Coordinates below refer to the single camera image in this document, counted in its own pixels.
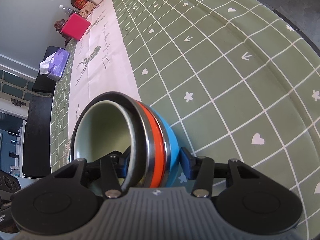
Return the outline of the blue steel bowl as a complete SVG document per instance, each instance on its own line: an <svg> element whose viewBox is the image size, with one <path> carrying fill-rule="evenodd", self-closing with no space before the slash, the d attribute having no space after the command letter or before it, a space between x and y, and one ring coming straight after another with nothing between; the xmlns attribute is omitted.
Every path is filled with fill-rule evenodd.
<svg viewBox="0 0 320 240"><path fill-rule="evenodd" d="M175 133L164 118L153 108L149 107L149 110L154 117L160 121L161 132L165 135L165 138L163 139L165 149L165 166L161 187L171 187L178 174L178 154L180 147Z"/></svg>

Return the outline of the orange steel bowl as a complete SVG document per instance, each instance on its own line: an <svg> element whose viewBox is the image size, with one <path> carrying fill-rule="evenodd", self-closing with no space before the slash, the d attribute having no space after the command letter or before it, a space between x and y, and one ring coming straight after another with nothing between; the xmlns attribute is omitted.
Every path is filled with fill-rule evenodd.
<svg viewBox="0 0 320 240"><path fill-rule="evenodd" d="M131 110L141 123L140 134L145 140L145 146L142 151L143 160L139 167L142 169L143 175L138 184L131 187L160 187L165 166L165 149L163 140L165 135L161 132L160 121L158 121L151 113L149 106L120 92L106 92L95 97L82 111L79 119L92 105L103 100L110 100L119 103ZM72 140L71 159L75 159L73 157Z"/></svg>

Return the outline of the green ceramic bowl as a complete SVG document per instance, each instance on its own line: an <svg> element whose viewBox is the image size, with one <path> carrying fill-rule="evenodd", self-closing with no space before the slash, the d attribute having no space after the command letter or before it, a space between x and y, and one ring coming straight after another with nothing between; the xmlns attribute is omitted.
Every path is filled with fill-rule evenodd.
<svg viewBox="0 0 320 240"><path fill-rule="evenodd" d="M141 123L137 116L119 103L103 100L92 105L78 119L72 139L73 157L94 162L107 154L130 149L130 159L121 189L127 190L140 181L143 172L145 140L140 134Z"/></svg>

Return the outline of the clear glass plate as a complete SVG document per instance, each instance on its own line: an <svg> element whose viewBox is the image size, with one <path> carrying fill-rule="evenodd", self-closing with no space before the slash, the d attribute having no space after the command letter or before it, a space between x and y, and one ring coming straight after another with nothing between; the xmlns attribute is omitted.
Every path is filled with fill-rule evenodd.
<svg viewBox="0 0 320 240"><path fill-rule="evenodd" d="M65 149L63 152L63 165L67 165L71 162L71 138L67 140L65 144Z"/></svg>

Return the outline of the near left black chair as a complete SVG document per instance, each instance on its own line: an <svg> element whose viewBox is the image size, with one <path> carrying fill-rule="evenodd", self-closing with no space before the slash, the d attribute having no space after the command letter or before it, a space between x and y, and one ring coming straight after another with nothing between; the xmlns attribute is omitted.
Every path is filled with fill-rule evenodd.
<svg viewBox="0 0 320 240"><path fill-rule="evenodd" d="M23 140L22 173L29 178L51 174L50 119L52 98L32 96Z"/></svg>

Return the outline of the black chair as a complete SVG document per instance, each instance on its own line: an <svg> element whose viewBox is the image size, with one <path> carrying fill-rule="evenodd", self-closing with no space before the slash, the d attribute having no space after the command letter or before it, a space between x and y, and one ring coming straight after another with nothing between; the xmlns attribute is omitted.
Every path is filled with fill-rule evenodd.
<svg viewBox="0 0 320 240"><path fill-rule="evenodd" d="M49 46L46 49L43 61L49 55L55 53L59 47ZM53 94L57 81L51 80L45 75L40 75L40 72L37 75L36 81L33 84L32 91L38 93Z"/></svg>
<svg viewBox="0 0 320 240"><path fill-rule="evenodd" d="M51 174L50 119L52 98L32 96L23 140L22 173L29 178Z"/></svg>

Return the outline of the white drawer cabinet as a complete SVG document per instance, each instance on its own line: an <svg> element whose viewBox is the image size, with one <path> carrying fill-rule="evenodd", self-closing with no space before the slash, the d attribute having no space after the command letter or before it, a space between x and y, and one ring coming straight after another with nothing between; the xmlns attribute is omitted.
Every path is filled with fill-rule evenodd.
<svg viewBox="0 0 320 240"><path fill-rule="evenodd" d="M16 150L23 119L1 112L1 170L11 174L11 167L17 167Z"/></svg>

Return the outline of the green checked tablecloth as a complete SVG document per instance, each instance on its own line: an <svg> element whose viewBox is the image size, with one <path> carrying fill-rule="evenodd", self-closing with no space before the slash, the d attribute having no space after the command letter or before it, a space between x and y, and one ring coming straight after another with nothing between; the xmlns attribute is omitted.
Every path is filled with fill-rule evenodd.
<svg viewBox="0 0 320 240"><path fill-rule="evenodd" d="M116 15L140 101L181 146L236 158L302 201L297 231L319 235L319 56L256 0L121 0ZM77 41L54 92L50 165L63 166Z"/></svg>

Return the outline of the white glass panel door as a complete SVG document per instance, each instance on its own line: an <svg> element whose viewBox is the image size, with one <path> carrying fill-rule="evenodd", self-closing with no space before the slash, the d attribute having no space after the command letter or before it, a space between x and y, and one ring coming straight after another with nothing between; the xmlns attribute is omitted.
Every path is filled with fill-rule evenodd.
<svg viewBox="0 0 320 240"><path fill-rule="evenodd" d="M0 70L1 113L27 120L30 98L32 96L51 97L48 93L34 92L33 81Z"/></svg>

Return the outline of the pink deer table runner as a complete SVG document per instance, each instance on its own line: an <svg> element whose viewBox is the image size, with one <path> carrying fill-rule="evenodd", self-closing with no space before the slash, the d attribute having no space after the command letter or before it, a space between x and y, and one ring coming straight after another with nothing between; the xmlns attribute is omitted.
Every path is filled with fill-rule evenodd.
<svg viewBox="0 0 320 240"><path fill-rule="evenodd" d="M140 100L133 69L116 15L121 0L103 0L89 17L91 26L77 42L71 70L68 134L84 108L104 92Z"/></svg>

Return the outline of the far left black chair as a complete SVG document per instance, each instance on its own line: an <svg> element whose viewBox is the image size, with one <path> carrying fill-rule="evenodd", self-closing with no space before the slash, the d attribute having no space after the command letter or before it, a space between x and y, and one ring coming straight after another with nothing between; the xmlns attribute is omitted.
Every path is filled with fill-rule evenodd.
<svg viewBox="0 0 320 240"><path fill-rule="evenodd" d="M43 61L49 55L55 53L59 47L49 46L46 49ZM32 91L38 93L53 94L57 81L51 80L45 75L40 75L40 72L37 75L36 81L33 84Z"/></svg>

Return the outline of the purple tissue pack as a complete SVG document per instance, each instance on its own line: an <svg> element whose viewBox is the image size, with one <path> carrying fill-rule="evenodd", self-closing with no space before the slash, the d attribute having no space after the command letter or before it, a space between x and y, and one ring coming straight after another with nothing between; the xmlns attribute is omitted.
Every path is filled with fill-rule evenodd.
<svg viewBox="0 0 320 240"><path fill-rule="evenodd" d="M40 75L45 75L51 80L59 81L63 76L69 56L70 53L67 50L59 48L40 63Z"/></svg>

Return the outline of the pink square box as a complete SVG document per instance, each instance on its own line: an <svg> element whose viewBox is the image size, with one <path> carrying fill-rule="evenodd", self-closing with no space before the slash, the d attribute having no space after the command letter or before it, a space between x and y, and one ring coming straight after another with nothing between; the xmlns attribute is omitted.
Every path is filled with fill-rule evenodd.
<svg viewBox="0 0 320 240"><path fill-rule="evenodd" d="M65 22L61 29L61 33L80 41L91 23L80 15L73 13Z"/></svg>

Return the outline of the brown figurine jar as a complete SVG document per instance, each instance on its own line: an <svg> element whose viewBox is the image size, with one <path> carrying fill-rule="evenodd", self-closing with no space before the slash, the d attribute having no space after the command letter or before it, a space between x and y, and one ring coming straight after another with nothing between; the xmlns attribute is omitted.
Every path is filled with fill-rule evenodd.
<svg viewBox="0 0 320 240"><path fill-rule="evenodd" d="M61 20L59 20L59 21L56 21L56 22L54 23L54 28L55 28L55 30L65 39L64 44L65 44L65 46L67 46L67 44L68 44L68 42L71 40L71 38L70 38L68 35L64 34L64 33L61 31L62 28L63 28L63 26L65 25L65 22L66 22L66 20L64 20L64 19L61 19Z"/></svg>

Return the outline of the clear water bottle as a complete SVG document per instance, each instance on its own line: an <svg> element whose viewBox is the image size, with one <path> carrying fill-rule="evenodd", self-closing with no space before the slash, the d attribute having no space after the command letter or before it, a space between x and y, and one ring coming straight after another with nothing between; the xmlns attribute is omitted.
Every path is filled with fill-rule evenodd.
<svg viewBox="0 0 320 240"><path fill-rule="evenodd" d="M68 17L75 13L75 10L65 7L63 4L59 5L59 9L61 9Z"/></svg>

